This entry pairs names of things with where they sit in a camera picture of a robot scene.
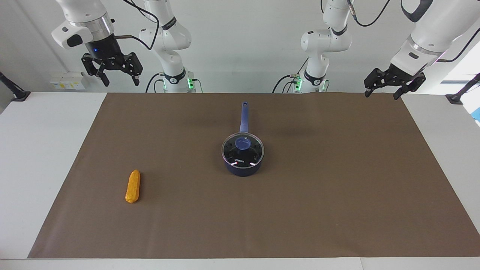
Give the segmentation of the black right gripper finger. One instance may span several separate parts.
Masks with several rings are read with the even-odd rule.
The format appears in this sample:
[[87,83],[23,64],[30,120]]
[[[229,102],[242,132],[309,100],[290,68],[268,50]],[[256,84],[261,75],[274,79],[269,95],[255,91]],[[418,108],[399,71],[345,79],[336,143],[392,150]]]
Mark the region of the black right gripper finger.
[[135,86],[139,86],[139,77],[143,72],[143,66],[134,52],[124,56],[124,72],[131,76]]
[[95,76],[100,79],[105,87],[110,85],[110,81],[104,73],[105,65],[102,60],[94,58],[91,54],[84,54],[82,56],[82,63],[89,76]]

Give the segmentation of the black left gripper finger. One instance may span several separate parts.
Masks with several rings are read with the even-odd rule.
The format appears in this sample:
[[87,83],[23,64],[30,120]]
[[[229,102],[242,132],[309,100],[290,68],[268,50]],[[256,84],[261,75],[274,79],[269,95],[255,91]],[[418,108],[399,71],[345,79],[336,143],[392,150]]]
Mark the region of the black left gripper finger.
[[373,69],[364,79],[365,97],[370,97],[376,89],[389,86],[391,80],[392,74],[388,70]]
[[394,100],[398,100],[403,94],[408,92],[416,92],[425,81],[425,75],[419,75],[410,83],[402,82],[400,88],[393,95]]

